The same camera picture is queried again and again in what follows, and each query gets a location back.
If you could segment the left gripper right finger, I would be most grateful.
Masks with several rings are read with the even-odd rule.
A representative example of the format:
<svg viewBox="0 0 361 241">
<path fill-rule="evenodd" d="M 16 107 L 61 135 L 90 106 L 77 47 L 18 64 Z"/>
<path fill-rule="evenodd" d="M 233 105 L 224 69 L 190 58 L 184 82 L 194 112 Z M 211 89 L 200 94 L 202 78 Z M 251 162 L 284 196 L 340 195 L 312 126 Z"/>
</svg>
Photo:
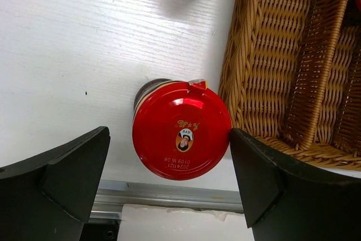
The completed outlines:
<svg viewBox="0 0 361 241">
<path fill-rule="evenodd" d="M 240 129 L 231 155 L 255 240 L 359 240 L 360 179 L 306 164 Z"/>
</svg>

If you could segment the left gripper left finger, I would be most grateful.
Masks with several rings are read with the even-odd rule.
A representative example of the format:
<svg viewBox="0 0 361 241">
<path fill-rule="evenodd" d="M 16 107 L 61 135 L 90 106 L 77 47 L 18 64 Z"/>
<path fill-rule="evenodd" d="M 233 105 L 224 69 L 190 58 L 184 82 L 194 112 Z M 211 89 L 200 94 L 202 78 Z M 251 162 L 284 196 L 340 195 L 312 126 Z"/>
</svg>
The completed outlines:
<svg viewBox="0 0 361 241">
<path fill-rule="evenodd" d="M 1 240 L 79 240 L 110 144 L 100 126 L 1 168 Z"/>
</svg>

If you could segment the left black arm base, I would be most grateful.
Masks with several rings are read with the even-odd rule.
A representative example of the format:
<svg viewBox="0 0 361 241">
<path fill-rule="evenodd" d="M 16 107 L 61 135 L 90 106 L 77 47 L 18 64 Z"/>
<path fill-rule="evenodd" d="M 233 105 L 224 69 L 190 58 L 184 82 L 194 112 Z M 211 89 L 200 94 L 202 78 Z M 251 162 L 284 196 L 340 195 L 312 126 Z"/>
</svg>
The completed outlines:
<svg viewBox="0 0 361 241">
<path fill-rule="evenodd" d="M 84 224 L 80 241 L 114 241 L 118 238 L 117 220 L 95 219 Z"/>
</svg>

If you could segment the brown wicker divided basket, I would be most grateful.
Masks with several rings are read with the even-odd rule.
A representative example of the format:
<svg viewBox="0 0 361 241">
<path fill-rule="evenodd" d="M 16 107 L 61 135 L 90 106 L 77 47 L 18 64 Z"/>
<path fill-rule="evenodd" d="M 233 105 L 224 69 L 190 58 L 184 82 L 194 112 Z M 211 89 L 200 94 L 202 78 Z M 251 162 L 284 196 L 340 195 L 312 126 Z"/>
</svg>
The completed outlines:
<svg viewBox="0 0 361 241">
<path fill-rule="evenodd" d="M 233 126 L 264 144 L 360 170 L 355 0 L 235 0 L 219 94 Z"/>
</svg>

